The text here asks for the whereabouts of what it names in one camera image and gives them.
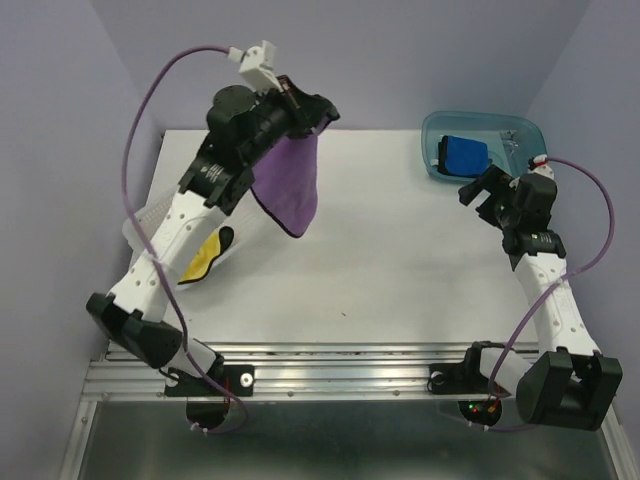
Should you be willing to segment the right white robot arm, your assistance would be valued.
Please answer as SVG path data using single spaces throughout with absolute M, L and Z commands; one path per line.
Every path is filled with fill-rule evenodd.
M 619 360 L 605 356 L 590 336 L 569 281 L 599 263 L 609 247 L 568 268 L 563 241 L 549 227 L 558 194 L 555 161 L 534 157 L 519 177 L 492 165 L 459 191 L 463 205 L 487 192 L 476 211 L 501 231 L 503 251 L 529 303 L 505 343 L 476 346 L 479 356 L 461 364 L 460 378 L 472 390 L 487 386 L 495 401 L 514 398 L 527 425 L 595 431 L 623 372 Z

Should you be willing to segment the blue and black towel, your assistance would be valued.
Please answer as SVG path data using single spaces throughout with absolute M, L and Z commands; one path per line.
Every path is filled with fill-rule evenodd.
M 477 140 L 445 135 L 437 149 L 436 168 L 445 176 L 477 178 L 490 165 L 487 145 Z

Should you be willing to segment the purple and grey towel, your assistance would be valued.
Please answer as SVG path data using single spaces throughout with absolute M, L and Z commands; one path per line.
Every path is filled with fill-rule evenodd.
M 306 233 L 317 212 L 318 140 L 329 123 L 303 139 L 283 138 L 253 168 L 254 198 L 293 238 Z

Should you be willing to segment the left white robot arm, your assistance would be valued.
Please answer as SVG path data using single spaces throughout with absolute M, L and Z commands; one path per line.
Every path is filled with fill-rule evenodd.
M 223 357 L 192 338 L 174 288 L 205 241 L 231 216 L 245 194 L 290 236 L 302 236 L 317 209 L 317 140 L 340 117 L 319 94 L 300 90 L 287 76 L 258 93 L 232 85 L 216 93 L 208 132 L 178 182 L 153 235 L 129 271 L 108 293 L 94 293 L 86 308 L 106 336 L 154 369 L 188 375 L 199 393 L 222 382 Z

